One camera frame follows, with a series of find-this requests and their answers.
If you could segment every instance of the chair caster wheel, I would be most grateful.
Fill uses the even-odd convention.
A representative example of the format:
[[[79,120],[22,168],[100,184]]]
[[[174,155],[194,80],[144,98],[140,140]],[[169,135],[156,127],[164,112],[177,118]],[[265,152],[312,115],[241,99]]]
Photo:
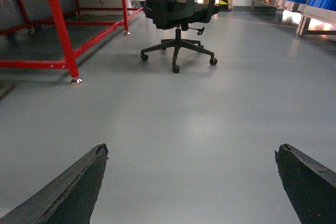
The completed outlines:
[[[148,55],[145,55],[145,54],[141,55],[141,59],[143,61],[147,61],[148,60]]]
[[[217,60],[216,58],[211,58],[211,59],[210,59],[210,65],[211,65],[211,66],[216,65],[217,62],[218,62],[218,60]]]
[[[179,65],[175,65],[175,66],[173,66],[173,72],[174,72],[174,73],[179,73],[179,71],[180,71],[180,67],[179,67]]]

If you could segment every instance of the shelf leg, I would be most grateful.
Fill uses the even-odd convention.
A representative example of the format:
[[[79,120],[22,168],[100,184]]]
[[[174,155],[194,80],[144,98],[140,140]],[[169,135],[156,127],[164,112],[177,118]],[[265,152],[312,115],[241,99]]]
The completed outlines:
[[[121,0],[122,2],[122,12],[123,12],[123,16],[124,16],[124,27],[125,27],[125,31],[126,33],[124,33],[125,35],[130,35],[130,33],[128,32],[128,19],[127,19],[127,4],[126,4],[126,0]]]
[[[296,30],[296,33],[300,36],[303,37],[308,33],[308,28],[310,24],[311,18],[302,16],[301,21],[299,23],[298,29]]]
[[[75,58],[74,51],[72,50],[70,37],[69,37],[68,30],[67,30],[67,27],[64,21],[64,17],[63,17],[61,6],[59,4],[59,0],[48,0],[48,3],[49,3],[50,10],[51,10],[51,13],[55,21],[57,34],[60,39],[62,49],[63,49],[64,55],[66,58],[65,66],[67,67],[67,69],[69,69],[71,76],[76,79],[79,76],[79,72],[78,72],[78,68],[76,64],[76,58]]]

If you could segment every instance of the red metal frame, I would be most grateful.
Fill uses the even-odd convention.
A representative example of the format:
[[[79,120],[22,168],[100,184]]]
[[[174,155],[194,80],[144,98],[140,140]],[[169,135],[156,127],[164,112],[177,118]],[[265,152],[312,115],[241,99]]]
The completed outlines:
[[[64,58],[59,61],[36,61],[36,60],[0,60],[0,67],[6,68],[41,68],[41,69],[68,69],[72,77],[77,78],[79,76],[78,67],[76,64],[76,59],[89,48],[97,44],[106,35],[115,30],[119,26],[124,26],[125,30],[129,30],[128,21],[133,18],[136,14],[142,11],[142,8],[127,8],[126,0],[122,0],[122,8],[80,8],[79,1],[75,0],[76,10],[71,12],[62,13],[59,0],[47,0],[50,6],[52,17],[44,18],[38,21],[31,21],[25,10],[23,0],[18,0],[19,8],[21,14],[25,21],[24,25],[16,26],[6,30],[0,31],[0,36],[4,34],[9,34],[14,31],[18,31],[24,28],[31,28],[34,25],[51,25],[54,24],[57,30],[57,34],[60,39],[60,43],[64,52]],[[84,21],[69,21],[65,20],[68,15],[73,15],[75,13],[80,13],[82,10],[122,10],[123,11],[123,21],[118,22],[84,22]],[[128,10],[132,10],[133,13],[128,15]],[[104,25],[109,26],[107,29],[102,31],[100,34],[91,38],[88,42],[84,43],[82,46],[73,50],[71,41],[69,38],[68,30],[66,25]]]

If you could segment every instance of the chair seat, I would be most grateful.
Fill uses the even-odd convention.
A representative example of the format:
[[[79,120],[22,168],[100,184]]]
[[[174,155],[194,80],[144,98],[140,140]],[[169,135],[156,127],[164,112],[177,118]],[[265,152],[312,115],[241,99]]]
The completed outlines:
[[[175,8],[179,8],[179,5],[185,5],[184,3],[174,3],[174,7]],[[146,17],[147,18],[151,18],[152,19],[152,13],[151,11],[146,11],[147,9],[144,8],[143,9]],[[183,18],[183,19],[175,19],[175,20],[170,20],[169,24],[165,25],[165,26],[157,26],[158,29],[171,29],[174,28],[176,25],[178,24],[190,24],[190,23],[194,23],[194,22],[200,22],[200,23],[204,23],[204,20],[206,18],[206,14],[207,14],[207,10],[208,10],[208,5],[207,4],[195,4],[195,12],[192,16],[188,17],[188,18]],[[213,8],[213,12],[212,15],[215,15],[217,13],[219,13],[220,9],[217,5],[214,6]]]

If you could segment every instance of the metal shelf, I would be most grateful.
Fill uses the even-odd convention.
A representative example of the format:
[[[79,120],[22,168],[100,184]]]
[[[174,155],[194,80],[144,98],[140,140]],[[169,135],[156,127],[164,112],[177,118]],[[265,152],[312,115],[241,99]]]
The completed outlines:
[[[288,10],[290,12],[299,12],[298,8],[300,3],[291,2],[287,0],[252,0],[256,2],[260,2],[266,5],[270,5],[282,10]]]
[[[301,4],[298,11],[306,17],[314,18],[324,23],[336,25],[336,12]]]

